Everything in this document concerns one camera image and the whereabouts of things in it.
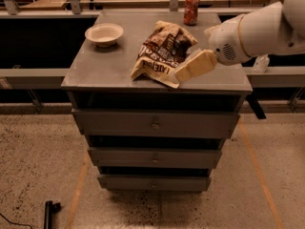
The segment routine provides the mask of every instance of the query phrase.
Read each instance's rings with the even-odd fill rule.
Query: floor
[[[273,229],[305,225],[305,114],[243,114],[207,192],[101,189],[69,107],[0,106],[0,213],[53,229]],[[0,217],[0,228],[10,225]]]

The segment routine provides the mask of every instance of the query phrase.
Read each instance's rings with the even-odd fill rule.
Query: black wire
[[[31,225],[11,222],[9,219],[7,219],[5,216],[3,216],[1,213],[0,213],[0,216],[3,217],[3,219],[6,220],[9,224],[12,224],[12,225],[20,225],[20,226],[29,226],[29,228],[32,229]]]

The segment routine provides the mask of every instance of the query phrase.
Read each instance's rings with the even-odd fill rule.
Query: gray cabinet
[[[133,23],[139,16],[143,20]],[[155,22],[183,26],[182,18],[181,12],[104,11],[96,23],[121,25],[122,40],[106,50],[86,40],[68,70],[62,87],[69,93],[75,123],[88,141],[103,188],[209,188],[211,170],[216,169],[222,146],[252,91],[242,67],[217,65],[178,89],[150,79],[130,79],[141,43]],[[212,13],[199,18],[198,26],[187,30],[200,37],[197,47],[204,49],[204,29],[219,20]]]

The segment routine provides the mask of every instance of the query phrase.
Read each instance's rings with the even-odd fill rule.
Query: bowl
[[[109,47],[123,35],[123,28],[111,23],[103,23],[87,29],[85,36],[98,47]]]

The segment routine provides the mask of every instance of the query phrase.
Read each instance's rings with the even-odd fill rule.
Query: red can
[[[184,24],[189,26],[197,24],[199,2],[200,0],[185,0]]]

